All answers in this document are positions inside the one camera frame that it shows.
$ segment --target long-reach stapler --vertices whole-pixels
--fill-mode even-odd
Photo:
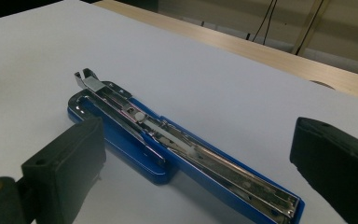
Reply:
[[[79,122],[101,117],[111,150],[145,178],[166,184],[180,169],[255,223],[298,223],[304,203],[287,189],[159,116],[89,69],[75,73],[84,89],[68,102]]]

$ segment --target blue stapler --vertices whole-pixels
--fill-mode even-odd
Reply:
[[[68,102],[74,122],[101,117],[114,154],[151,182],[180,169],[215,197],[256,223],[298,223],[304,203],[250,167],[143,105],[88,68],[75,73],[84,89]]]

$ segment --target white table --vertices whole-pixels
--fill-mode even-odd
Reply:
[[[358,98],[79,1],[0,19],[0,176],[73,125],[88,67],[306,203],[301,223],[342,223],[289,161],[297,117],[358,138]],[[108,154],[76,223],[247,223],[179,173],[154,186]]]

